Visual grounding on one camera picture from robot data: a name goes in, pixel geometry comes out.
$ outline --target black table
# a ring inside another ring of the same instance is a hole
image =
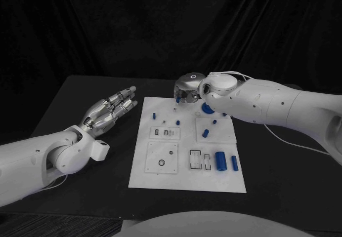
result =
[[[128,188],[142,98],[171,97],[173,83],[67,77],[31,136],[78,124],[91,105],[132,85],[138,105],[98,138],[111,146],[105,160],[89,160],[59,187],[1,207],[0,212],[147,220],[176,212],[218,210],[267,218],[303,230],[342,231],[342,166],[327,155],[282,143],[262,125],[236,119],[245,194]],[[301,133],[269,128],[287,141],[320,149]]]

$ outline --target robotic hand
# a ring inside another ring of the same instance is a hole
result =
[[[0,206],[36,193],[60,176],[79,171],[89,158],[105,159],[109,146],[95,138],[137,105],[137,101],[131,101],[134,91],[132,86],[99,100],[78,126],[0,146]],[[53,164],[47,170],[46,159]]]
[[[187,73],[174,84],[176,101],[194,103],[202,98],[215,112],[249,123],[300,131],[342,165],[342,96],[295,90],[245,77],[238,72],[207,76]]]

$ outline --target gray floor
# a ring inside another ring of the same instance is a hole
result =
[[[137,224],[108,218],[0,214],[1,237],[111,237]],[[342,237],[342,233],[304,230],[316,237]]]

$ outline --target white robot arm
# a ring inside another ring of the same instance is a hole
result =
[[[207,76],[189,73],[176,81],[173,96],[183,103],[194,103],[200,97],[215,112],[249,123],[300,131],[342,165],[342,96],[295,90],[245,77],[238,72]]]
[[[79,171],[89,158],[105,159],[109,146],[95,138],[137,105],[137,101],[131,101],[134,91],[132,86],[99,100],[78,126],[0,146],[0,206],[36,193],[60,176]],[[46,160],[53,164],[47,170]]]

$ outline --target circular hole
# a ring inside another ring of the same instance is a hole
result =
[[[205,95],[210,92],[210,86],[209,84],[203,84],[203,93]]]

